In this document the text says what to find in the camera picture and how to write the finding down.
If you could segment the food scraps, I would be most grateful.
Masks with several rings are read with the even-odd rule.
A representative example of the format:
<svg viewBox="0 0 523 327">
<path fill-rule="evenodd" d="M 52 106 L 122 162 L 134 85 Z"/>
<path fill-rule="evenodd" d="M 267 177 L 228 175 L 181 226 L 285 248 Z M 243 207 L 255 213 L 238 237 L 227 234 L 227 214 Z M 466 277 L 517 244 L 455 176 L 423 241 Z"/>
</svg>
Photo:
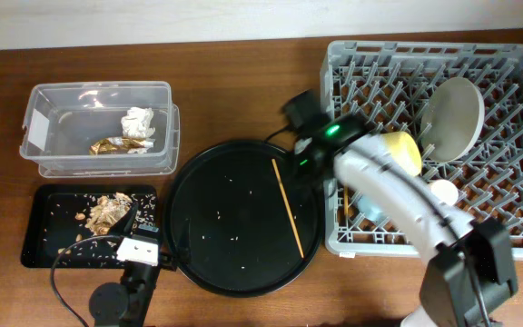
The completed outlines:
<svg viewBox="0 0 523 327">
<path fill-rule="evenodd" d="M 130 210 L 133 199 L 124 193 L 92 197 L 92 206 L 75 215 L 93 236 L 106 235 Z"/>
</svg>

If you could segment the wooden chopstick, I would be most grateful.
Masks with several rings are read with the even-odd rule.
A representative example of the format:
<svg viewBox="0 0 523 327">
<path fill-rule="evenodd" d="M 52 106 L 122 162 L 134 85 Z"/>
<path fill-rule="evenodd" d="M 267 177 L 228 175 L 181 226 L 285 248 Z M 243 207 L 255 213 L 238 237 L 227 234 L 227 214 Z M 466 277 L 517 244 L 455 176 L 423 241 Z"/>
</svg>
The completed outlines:
<svg viewBox="0 0 523 327">
<path fill-rule="evenodd" d="M 349 195 L 347 185 L 343 185 L 343 213 L 345 219 L 349 218 Z"/>
<path fill-rule="evenodd" d="M 302 248 L 302 245 L 301 245 L 300 236 L 298 234 L 297 226 L 296 226 L 296 224 L 294 222 L 294 217 L 293 217 L 293 214 L 291 212 L 290 202 L 288 200 L 288 196 L 286 194 L 286 191 L 285 191 L 282 179 L 281 179 L 281 174 L 280 174 L 280 171 L 279 171 L 279 167 L 278 167 L 277 162 L 276 162 L 276 160 L 274 158 L 271 159 L 271 164 L 272 164 L 272 168 L 273 168 L 273 171 L 274 171 L 277 183 L 278 183 L 279 188 L 280 188 L 281 197 L 282 197 L 285 209 L 286 209 L 286 213 L 287 213 L 289 221 L 290 221 L 291 230 L 292 230 L 292 233 L 293 233 L 293 236 L 294 236 L 294 240 L 296 242 L 296 245 L 297 245 L 300 257 L 303 260 L 303 259 L 305 259 L 305 255 L 304 255 L 304 251 L 303 251 L 303 248 Z"/>
</svg>

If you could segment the gold snack wrapper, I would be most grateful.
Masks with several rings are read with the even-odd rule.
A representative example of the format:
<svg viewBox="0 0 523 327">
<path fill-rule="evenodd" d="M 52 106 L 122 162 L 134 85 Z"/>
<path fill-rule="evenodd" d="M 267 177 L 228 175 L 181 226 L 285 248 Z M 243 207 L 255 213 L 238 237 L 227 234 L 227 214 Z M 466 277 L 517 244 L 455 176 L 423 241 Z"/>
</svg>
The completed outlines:
<svg viewBox="0 0 523 327">
<path fill-rule="evenodd" d="M 89 154 L 145 154 L 153 146 L 154 139 L 150 138 L 108 137 L 92 144 Z"/>
</svg>

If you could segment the blue cup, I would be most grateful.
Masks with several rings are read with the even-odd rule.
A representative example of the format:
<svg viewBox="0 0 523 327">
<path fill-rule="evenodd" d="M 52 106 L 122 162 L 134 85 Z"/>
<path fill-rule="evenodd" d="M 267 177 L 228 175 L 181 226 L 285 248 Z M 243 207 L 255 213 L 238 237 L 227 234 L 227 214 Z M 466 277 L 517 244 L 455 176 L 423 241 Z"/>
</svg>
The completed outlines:
<svg viewBox="0 0 523 327">
<path fill-rule="evenodd" d="M 362 194 L 356 202 L 358 210 L 365 218 L 374 224 L 379 224 L 386 219 L 385 213 L 369 197 Z"/>
</svg>

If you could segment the white tissue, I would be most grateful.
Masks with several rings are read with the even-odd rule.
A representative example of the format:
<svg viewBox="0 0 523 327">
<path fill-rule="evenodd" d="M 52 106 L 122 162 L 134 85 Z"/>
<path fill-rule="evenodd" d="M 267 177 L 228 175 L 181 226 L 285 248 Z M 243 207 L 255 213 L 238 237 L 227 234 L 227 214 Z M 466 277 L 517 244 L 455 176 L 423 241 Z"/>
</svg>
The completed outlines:
<svg viewBox="0 0 523 327">
<path fill-rule="evenodd" d="M 131 107 L 121 118 L 123 136 L 145 139 L 152 136 L 155 129 L 151 127 L 153 110 L 151 108 Z"/>
</svg>

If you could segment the yellow bowl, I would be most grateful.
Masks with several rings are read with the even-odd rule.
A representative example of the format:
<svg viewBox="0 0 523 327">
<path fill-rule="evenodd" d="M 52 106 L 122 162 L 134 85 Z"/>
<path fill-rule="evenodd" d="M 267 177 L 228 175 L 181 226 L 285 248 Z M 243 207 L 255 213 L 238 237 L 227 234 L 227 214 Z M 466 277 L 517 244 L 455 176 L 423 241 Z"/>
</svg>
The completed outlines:
<svg viewBox="0 0 523 327">
<path fill-rule="evenodd" d="M 409 175 L 417 176 L 422 170 L 419 148 L 412 136 L 406 132 L 382 134 L 392 159 Z"/>
</svg>

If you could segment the pink cup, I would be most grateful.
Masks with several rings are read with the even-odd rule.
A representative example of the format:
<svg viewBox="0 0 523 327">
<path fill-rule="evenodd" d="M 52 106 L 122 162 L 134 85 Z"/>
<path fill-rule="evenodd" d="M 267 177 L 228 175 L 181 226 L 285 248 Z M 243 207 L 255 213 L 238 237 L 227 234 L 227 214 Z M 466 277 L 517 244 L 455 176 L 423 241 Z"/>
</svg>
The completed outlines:
<svg viewBox="0 0 523 327">
<path fill-rule="evenodd" d="M 457 186 L 445 179 L 433 180 L 428 183 L 430 191 L 443 203 L 453 206 L 459 198 Z"/>
</svg>

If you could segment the grey plate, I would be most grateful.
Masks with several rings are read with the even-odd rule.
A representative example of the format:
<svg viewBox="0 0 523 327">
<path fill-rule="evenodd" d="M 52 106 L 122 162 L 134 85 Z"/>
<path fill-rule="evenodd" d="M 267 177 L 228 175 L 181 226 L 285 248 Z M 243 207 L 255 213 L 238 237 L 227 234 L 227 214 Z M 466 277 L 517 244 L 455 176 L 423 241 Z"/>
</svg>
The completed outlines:
<svg viewBox="0 0 523 327">
<path fill-rule="evenodd" d="M 485 105 L 479 89 L 463 77 L 441 84 L 429 99 L 420 121 L 424 147 L 433 145 L 429 158 L 438 163 L 455 161 L 467 154 L 479 138 Z"/>
</svg>

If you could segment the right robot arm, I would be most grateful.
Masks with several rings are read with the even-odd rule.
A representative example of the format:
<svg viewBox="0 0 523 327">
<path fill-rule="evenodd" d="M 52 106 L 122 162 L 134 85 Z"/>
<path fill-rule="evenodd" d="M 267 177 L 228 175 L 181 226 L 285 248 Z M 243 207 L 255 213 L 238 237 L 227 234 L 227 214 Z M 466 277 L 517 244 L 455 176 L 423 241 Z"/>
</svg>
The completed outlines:
<svg viewBox="0 0 523 327">
<path fill-rule="evenodd" d="M 330 175 L 388 215 L 419 253 L 426 272 L 419 307 L 403 326 L 493 326 L 490 314 L 518 292 L 511 241 L 492 218 L 478 223 L 442 202 L 391 157 L 382 135 L 356 117 L 326 114 L 290 120 L 296 169 L 306 179 Z"/>
</svg>

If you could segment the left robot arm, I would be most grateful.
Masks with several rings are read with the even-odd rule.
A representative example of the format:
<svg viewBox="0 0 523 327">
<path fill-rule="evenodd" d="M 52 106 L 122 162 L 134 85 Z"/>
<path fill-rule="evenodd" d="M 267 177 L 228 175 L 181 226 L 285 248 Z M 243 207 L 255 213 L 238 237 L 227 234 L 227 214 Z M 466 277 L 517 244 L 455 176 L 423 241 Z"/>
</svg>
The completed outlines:
<svg viewBox="0 0 523 327">
<path fill-rule="evenodd" d="M 159 228 L 146 224 L 133 228 L 137 211 L 138 204 L 133 203 L 108 231 L 123 276 L 119 282 L 100 285 L 91 295 L 89 311 L 96 326 L 142 326 L 160 271 L 177 268 L 174 257 L 162 251 Z"/>
</svg>

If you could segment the grey dishwasher rack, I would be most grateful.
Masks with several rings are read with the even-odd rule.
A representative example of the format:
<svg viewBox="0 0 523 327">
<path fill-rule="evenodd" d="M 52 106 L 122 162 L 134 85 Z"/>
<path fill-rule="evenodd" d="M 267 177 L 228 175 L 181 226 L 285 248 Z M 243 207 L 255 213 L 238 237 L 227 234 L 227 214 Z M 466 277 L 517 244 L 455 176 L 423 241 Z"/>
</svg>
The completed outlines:
<svg viewBox="0 0 523 327">
<path fill-rule="evenodd" d="M 463 157 L 432 160 L 422 145 L 422 178 L 459 190 L 457 205 L 494 218 L 523 260 L 523 45 L 334 41 L 321 67 L 321 103 L 331 117 L 355 114 L 372 132 L 406 132 L 420 141 L 433 92 L 454 77 L 471 81 L 486 106 L 479 139 Z"/>
</svg>

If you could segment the black rectangular tray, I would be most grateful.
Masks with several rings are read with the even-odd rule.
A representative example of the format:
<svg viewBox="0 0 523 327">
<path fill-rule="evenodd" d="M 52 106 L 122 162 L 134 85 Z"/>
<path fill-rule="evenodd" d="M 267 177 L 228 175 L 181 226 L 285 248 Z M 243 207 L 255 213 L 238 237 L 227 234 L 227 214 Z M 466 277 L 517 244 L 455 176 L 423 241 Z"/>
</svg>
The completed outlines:
<svg viewBox="0 0 523 327">
<path fill-rule="evenodd" d="M 113 199 L 117 193 L 139 204 L 136 222 L 154 225 L 158 206 L 157 192 L 151 185 L 45 184 L 34 196 L 21 263 L 27 268 L 49 268 L 59 252 L 78 241 L 85 241 L 63 256 L 60 268 L 118 269 L 116 244 L 88 239 L 94 233 L 85 225 L 101 197 Z"/>
</svg>

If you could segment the clear plastic bin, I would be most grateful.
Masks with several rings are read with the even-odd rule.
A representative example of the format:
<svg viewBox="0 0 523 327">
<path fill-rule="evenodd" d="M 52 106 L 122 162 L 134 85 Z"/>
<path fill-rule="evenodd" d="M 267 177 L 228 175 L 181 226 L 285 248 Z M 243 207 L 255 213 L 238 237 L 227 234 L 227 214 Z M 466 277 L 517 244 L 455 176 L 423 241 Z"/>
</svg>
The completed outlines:
<svg viewBox="0 0 523 327">
<path fill-rule="evenodd" d="M 150 109 L 151 148 L 144 153 L 91 154 L 90 147 L 122 137 L 129 109 Z M 20 155 L 46 178 L 167 175 L 180 150 L 180 112 L 164 81 L 39 84 L 30 94 Z"/>
</svg>

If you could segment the round black tray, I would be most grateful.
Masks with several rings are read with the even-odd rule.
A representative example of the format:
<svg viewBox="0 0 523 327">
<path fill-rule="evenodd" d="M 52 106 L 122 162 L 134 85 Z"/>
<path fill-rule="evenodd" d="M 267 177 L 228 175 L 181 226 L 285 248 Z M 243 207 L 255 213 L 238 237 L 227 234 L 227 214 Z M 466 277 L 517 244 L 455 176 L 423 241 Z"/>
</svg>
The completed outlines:
<svg viewBox="0 0 523 327">
<path fill-rule="evenodd" d="M 261 296 L 292 282 L 310 264 L 324 234 L 321 196 L 294 179 L 291 155 L 279 146 L 225 142 L 195 155 L 177 174 L 163 211 L 163 233 L 183 274 L 203 289 L 231 297 Z"/>
</svg>

